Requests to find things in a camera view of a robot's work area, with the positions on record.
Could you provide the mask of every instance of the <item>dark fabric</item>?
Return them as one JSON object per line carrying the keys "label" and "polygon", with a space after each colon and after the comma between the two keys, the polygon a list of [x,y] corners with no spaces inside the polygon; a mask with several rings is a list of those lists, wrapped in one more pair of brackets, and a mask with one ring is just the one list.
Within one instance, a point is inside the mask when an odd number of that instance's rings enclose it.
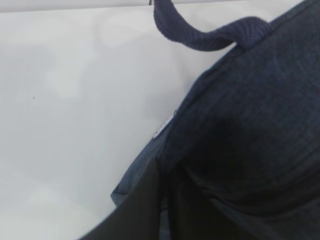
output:
{"label": "dark fabric", "polygon": [[159,164],[262,240],[320,238],[320,1],[271,23],[194,84]]}
{"label": "dark fabric", "polygon": [[174,240],[258,240],[204,198],[183,167],[169,176],[169,222]]}
{"label": "dark fabric", "polygon": [[201,32],[182,18],[171,0],[154,1],[154,21],[166,38],[201,51],[220,50],[233,42],[248,49],[268,36],[272,30],[269,23],[258,17],[246,17],[217,30]]}
{"label": "dark fabric", "polygon": [[[168,215],[172,240],[206,239],[201,230],[217,240],[320,239],[320,0],[271,24],[246,18],[211,33],[193,29],[168,0],[155,4],[158,28],[173,41],[202,51],[238,45],[198,78],[112,193],[117,210],[85,240],[169,240]],[[155,160],[152,191],[144,176]],[[149,216],[145,198],[130,198],[140,186],[154,193]],[[147,215],[134,231],[139,211]],[[108,235],[110,226],[122,232]]]}

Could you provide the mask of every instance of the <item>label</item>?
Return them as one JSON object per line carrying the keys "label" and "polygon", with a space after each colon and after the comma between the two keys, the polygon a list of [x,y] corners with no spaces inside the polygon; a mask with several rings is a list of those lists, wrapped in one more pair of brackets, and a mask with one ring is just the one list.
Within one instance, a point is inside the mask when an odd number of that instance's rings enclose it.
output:
{"label": "label", "polygon": [[161,125],[161,127],[158,129],[158,131],[156,131],[156,133],[153,136],[153,139],[155,139],[156,137],[158,137],[161,132],[166,128],[166,126],[170,123],[170,121],[174,118],[174,116],[176,115],[177,111],[174,111],[174,113]]}

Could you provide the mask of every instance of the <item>bag handle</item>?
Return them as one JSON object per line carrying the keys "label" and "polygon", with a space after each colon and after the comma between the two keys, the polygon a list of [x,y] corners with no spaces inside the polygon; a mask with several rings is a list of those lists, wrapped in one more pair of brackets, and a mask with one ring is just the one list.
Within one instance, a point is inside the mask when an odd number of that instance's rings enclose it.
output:
{"label": "bag handle", "polygon": [[199,51],[220,50],[233,42],[249,49],[272,31],[268,22],[251,16],[211,32],[201,32],[183,19],[171,0],[154,0],[154,21],[167,39]]}

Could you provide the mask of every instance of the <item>bag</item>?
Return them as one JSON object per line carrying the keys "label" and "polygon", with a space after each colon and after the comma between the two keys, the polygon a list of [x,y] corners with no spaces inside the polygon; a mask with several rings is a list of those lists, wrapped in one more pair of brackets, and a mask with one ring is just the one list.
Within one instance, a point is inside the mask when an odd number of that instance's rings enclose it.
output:
{"label": "bag", "polygon": [[154,19],[200,51],[237,45],[195,82],[83,240],[320,238],[320,0],[203,33],[170,0]]}

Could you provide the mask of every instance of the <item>white surface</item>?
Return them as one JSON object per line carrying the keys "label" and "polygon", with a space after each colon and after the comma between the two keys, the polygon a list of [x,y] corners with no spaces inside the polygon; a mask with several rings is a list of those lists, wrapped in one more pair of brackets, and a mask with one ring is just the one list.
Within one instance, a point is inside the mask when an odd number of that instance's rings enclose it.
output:
{"label": "white surface", "polygon": [[[299,0],[179,5],[203,31],[268,21]],[[74,240],[114,208],[110,193],[227,50],[157,32],[153,8],[0,14],[0,239]]]}

